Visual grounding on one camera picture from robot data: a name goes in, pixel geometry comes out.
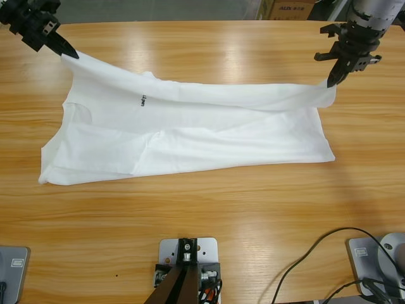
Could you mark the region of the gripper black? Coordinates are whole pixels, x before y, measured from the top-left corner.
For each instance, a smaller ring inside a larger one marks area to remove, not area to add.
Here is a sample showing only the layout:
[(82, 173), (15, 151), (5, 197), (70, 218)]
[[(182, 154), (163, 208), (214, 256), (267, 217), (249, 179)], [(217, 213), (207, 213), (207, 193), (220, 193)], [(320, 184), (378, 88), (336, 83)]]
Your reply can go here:
[(314, 56), (316, 61), (336, 61), (327, 79), (328, 88), (339, 85), (349, 72), (363, 71), (367, 65), (381, 60), (381, 56), (371, 53), (379, 47), (383, 31), (347, 22), (326, 25), (320, 32), (329, 38), (337, 36), (329, 52)]
[(56, 32), (60, 22), (54, 15), (60, 5), (60, 1), (1, 1), (1, 24), (8, 25), (13, 34), (21, 35), (22, 41), (34, 51), (47, 46), (60, 56), (79, 59), (75, 48)]

